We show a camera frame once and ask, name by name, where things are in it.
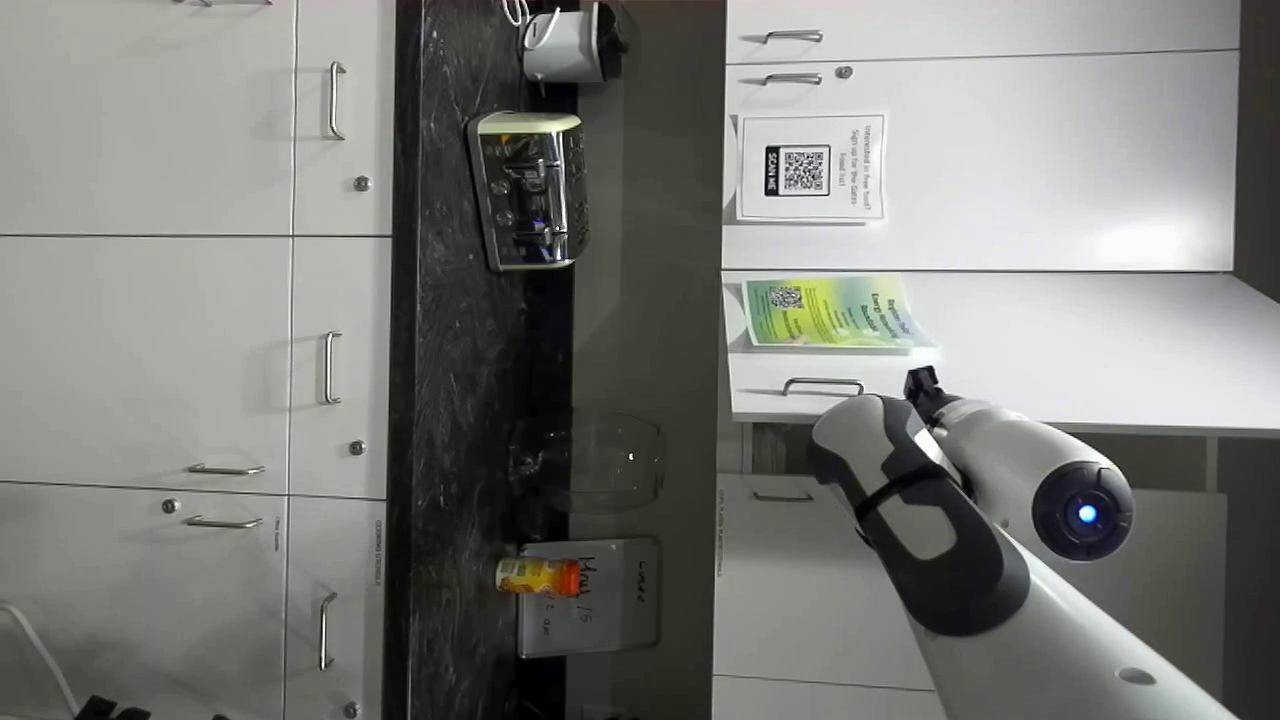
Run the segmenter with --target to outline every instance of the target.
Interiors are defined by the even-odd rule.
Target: wall
[[[577,267],[577,404],[663,429],[663,493],[643,511],[577,517],[577,537],[655,537],[660,645],[571,664],[577,707],[704,720],[713,696],[714,237],[713,0],[629,0],[622,80],[579,96],[589,251]]]

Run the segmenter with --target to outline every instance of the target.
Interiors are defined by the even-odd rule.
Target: orange object
[[[497,565],[497,589],[512,596],[579,596],[582,559],[507,556]]]

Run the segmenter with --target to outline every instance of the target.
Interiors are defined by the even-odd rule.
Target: kitchen counter
[[[397,85],[382,717],[556,717],[564,664],[515,659],[515,598],[491,593],[491,566],[564,537],[507,480],[507,441],[568,412],[571,272],[484,267],[463,152],[469,120],[527,107],[521,35],[497,0],[400,3]]]

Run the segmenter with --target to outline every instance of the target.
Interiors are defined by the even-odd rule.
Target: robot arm
[[[909,401],[836,404],[810,429],[810,468],[885,559],[947,720],[1226,720],[977,502],[1033,517],[1026,544],[1102,556],[1128,530],[1123,474],[1048,422],[932,391],[935,429]]]

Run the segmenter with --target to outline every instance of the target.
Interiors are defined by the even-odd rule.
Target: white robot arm
[[[1048,422],[939,391],[932,367],[910,370],[909,401],[836,404],[810,429],[810,471],[849,497],[885,559],[947,720],[1232,717],[1037,559],[1123,544],[1118,468]]]

